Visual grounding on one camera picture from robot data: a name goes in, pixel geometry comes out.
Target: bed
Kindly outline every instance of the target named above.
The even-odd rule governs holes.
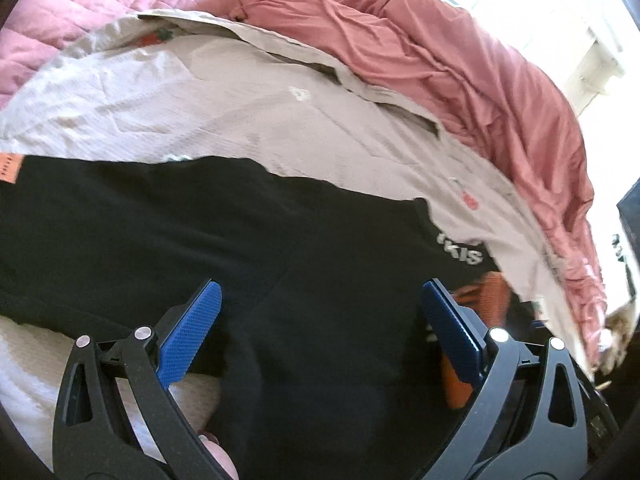
[[[211,155],[249,157],[282,177],[324,180],[391,200],[425,197],[442,229],[436,243],[447,257],[472,264],[476,256],[470,244],[481,241],[513,291],[523,302],[534,302],[536,315],[565,340],[574,358],[587,370],[597,361],[594,348],[606,304],[584,219],[593,190],[577,121],[542,72],[485,35],[466,12],[437,0],[2,4],[13,11],[0,31],[0,152],[146,164]],[[128,12],[140,18],[123,18]],[[309,19],[318,16],[321,21]],[[430,27],[422,24],[424,16],[430,17]],[[229,96],[207,87],[205,97],[219,99],[220,109],[235,110],[234,117],[219,118],[230,121],[223,123],[224,131],[233,135],[221,136],[209,125],[206,136],[194,137],[202,131],[208,105],[184,98],[194,95],[195,88],[184,74],[176,76],[175,87],[168,91],[161,79],[172,73],[173,65],[160,59],[170,56],[186,66],[193,46],[184,42],[205,38],[220,44],[240,39],[251,47],[250,52],[238,48],[233,54],[224,50],[236,64],[209,68],[229,86],[236,77],[251,78],[247,67],[282,70],[284,65],[275,61],[283,59],[313,67],[314,76],[307,74],[302,84],[290,75],[286,101],[281,93],[268,94],[270,99],[277,96],[279,118],[262,108],[256,113],[256,98],[246,89]],[[177,50],[177,45],[185,50]],[[97,103],[89,75],[97,66],[108,73],[129,73],[132,60],[115,55],[123,48],[161,53],[152,57],[156,72],[131,72],[136,81],[144,80],[144,99],[135,90],[123,98],[120,93],[136,84],[114,80],[100,91],[106,88],[118,98],[102,100],[100,106],[68,98],[69,85],[76,85],[84,94],[95,95]],[[260,61],[254,59],[255,49],[262,53]],[[202,66],[193,70],[197,80],[203,79],[197,72]],[[530,88],[538,91],[533,98]],[[322,107],[309,103],[312,95],[322,95]],[[149,108],[151,96],[154,106]],[[351,104],[353,116],[342,110],[342,101]],[[170,110],[176,102],[189,108],[190,120],[180,114],[155,117],[158,109]],[[26,103],[39,113],[26,112]],[[532,107],[548,113],[534,116]],[[118,124],[128,124],[125,131],[134,131],[132,116],[144,117],[146,134],[121,135],[120,127],[104,121],[105,109],[110,118],[119,117]],[[325,112],[318,115],[318,109]],[[326,122],[328,115],[333,126]],[[60,117],[73,118],[73,125]],[[304,135],[265,133],[256,139],[252,134],[251,124],[278,123],[282,117],[286,122],[279,124]],[[241,127],[243,121],[249,128]],[[82,124],[103,134],[90,134]],[[160,131],[180,135],[148,135]],[[424,131],[435,137],[424,137]],[[463,253],[465,243],[469,247]],[[50,465],[51,420],[72,340],[17,324],[15,320],[29,321],[21,319],[14,306],[3,304],[8,317],[0,324],[7,357],[2,360],[0,400],[28,444]],[[68,332],[64,326],[56,328]],[[191,374],[172,388],[190,422],[202,427],[218,403],[218,380]],[[158,456],[130,395],[126,400],[143,447]]]

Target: orange tag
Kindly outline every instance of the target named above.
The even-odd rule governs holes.
[[[0,180],[15,184],[23,159],[24,155],[0,153]]]

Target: blue gripper pad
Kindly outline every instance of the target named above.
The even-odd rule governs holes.
[[[182,380],[222,305],[222,290],[216,282],[205,285],[160,347],[158,379],[166,390]]]
[[[424,317],[438,337],[445,355],[463,383],[474,388],[482,382],[484,340],[478,332],[476,313],[459,306],[439,280],[429,280],[422,286],[420,297]]]

